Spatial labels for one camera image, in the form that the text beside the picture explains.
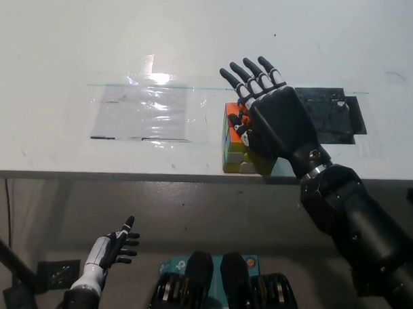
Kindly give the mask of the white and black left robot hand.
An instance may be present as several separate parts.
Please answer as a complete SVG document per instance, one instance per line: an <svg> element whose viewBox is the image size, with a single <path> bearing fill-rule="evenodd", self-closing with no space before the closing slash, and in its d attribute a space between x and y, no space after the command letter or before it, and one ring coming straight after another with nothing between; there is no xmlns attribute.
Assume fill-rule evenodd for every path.
<svg viewBox="0 0 413 309"><path fill-rule="evenodd" d="M140 235L132 232L134 216L130 216L117 231L96 239L83 267L82 275L70 290L84 289L100 296L106 284L108 270L113 264L130 264L137 253L130 247L139 244Z"/></svg>

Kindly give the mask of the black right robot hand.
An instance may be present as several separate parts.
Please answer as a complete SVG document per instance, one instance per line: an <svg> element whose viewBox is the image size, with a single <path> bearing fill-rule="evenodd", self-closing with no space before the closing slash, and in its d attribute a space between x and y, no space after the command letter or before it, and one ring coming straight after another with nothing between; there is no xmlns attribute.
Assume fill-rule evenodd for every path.
<svg viewBox="0 0 413 309"><path fill-rule="evenodd" d="M237 94L238 113L228 116L243 144L266 159L287 160L295 176L311 178L332 165L295 89L266 58L230 62L220 75Z"/></svg>

